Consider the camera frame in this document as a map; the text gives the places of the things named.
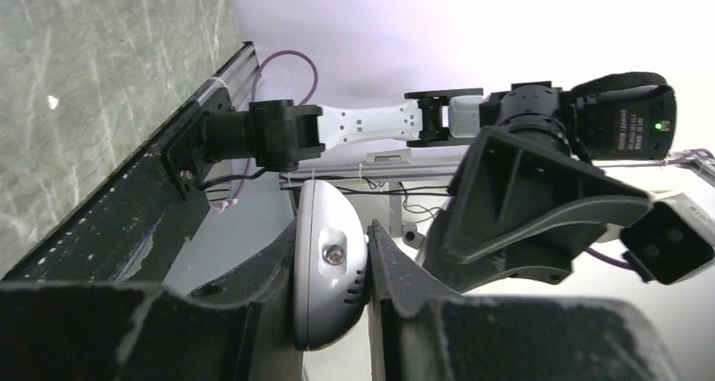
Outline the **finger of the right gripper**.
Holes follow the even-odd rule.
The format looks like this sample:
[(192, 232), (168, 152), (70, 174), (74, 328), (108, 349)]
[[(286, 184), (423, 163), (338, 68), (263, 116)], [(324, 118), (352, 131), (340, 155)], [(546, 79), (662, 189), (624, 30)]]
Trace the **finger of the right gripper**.
[(450, 205), (428, 230), (417, 262), (456, 292), (509, 277), (558, 284), (611, 224), (600, 207), (509, 207), (498, 212)]
[(604, 215), (612, 224), (628, 227), (646, 214), (652, 207), (649, 196), (642, 190), (612, 179), (593, 165), (579, 162), (581, 178), (581, 197), (577, 200), (547, 200), (529, 197), (525, 200), (464, 200), (458, 198), (458, 170), (449, 185), (452, 199), (449, 205), (466, 207), (492, 207), (498, 212), (507, 208), (547, 208), (560, 205), (581, 205), (583, 207), (602, 208)]

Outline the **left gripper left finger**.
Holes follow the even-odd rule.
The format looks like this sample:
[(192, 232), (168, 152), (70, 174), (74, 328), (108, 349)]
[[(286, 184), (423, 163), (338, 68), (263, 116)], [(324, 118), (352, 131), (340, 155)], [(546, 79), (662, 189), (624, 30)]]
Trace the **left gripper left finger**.
[(3, 282), (4, 380), (299, 380), (296, 227), (187, 296), (157, 282)]

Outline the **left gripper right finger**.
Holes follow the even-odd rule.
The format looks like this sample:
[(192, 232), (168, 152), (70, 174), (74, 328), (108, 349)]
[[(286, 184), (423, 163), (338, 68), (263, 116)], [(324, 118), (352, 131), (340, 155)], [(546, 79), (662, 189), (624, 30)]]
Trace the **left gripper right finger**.
[(602, 298), (467, 297), (368, 227), (375, 380), (676, 380), (646, 317)]

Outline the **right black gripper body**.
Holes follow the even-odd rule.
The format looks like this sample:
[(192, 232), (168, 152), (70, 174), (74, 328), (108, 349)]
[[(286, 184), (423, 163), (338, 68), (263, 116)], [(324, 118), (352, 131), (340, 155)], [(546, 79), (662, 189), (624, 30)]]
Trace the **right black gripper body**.
[(577, 200), (579, 173), (579, 162), (572, 158), (563, 134), (489, 126), (477, 135), (460, 163), (458, 198)]

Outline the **white remote control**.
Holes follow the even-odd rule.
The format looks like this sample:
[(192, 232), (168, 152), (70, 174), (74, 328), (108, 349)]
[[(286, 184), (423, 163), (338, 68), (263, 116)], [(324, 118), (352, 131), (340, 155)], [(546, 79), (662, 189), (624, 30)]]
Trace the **white remote control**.
[(301, 188), (293, 261), (293, 333), (301, 351), (339, 341), (366, 303), (368, 239), (352, 203), (334, 185)]

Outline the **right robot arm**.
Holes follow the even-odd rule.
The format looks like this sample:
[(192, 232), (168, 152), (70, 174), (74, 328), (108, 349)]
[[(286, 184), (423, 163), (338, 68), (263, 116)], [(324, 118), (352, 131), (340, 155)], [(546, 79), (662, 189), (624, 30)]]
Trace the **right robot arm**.
[(569, 90), (536, 82), (492, 94), (412, 92), (363, 110), (254, 102), (244, 112), (205, 113), (200, 146), (208, 163), (252, 158), (273, 172), (357, 142), (465, 146), (420, 254), (426, 271), (466, 292), (506, 277), (556, 284), (608, 225), (638, 221), (647, 195), (596, 163), (664, 160), (677, 115), (661, 75), (626, 72)]

